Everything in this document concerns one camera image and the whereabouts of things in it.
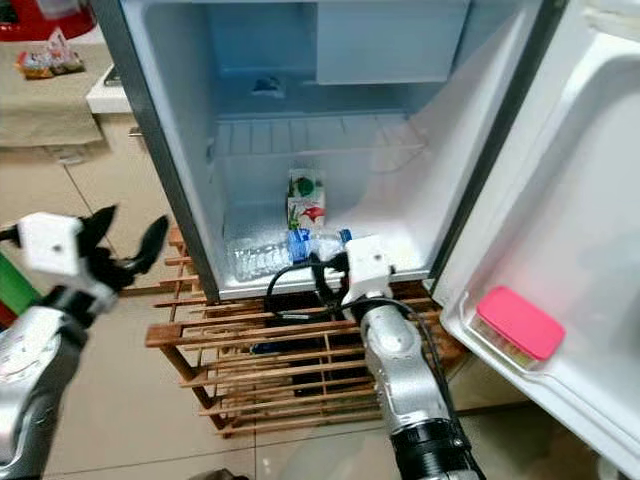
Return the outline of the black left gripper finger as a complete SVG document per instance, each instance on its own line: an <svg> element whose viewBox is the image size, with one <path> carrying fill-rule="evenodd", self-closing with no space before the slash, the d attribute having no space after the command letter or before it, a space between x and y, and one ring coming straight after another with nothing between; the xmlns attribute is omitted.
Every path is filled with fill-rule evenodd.
<svg viewBox="0 0 640 480"><path fill-rule="evenodd" d="M110 252L111 247L106 243L111 224L114 223L118 206L109 205L93 211L88 216L88 247L92 250L105 250Z"/></svg>
<svg viewBox="0 0 640 480"><path fill-rule="evenodd" d="M140 239L140 247L131 259L131 273L148 273L151 270L164 250L168 230L168 216L160 216L148 225Z"/></svg>

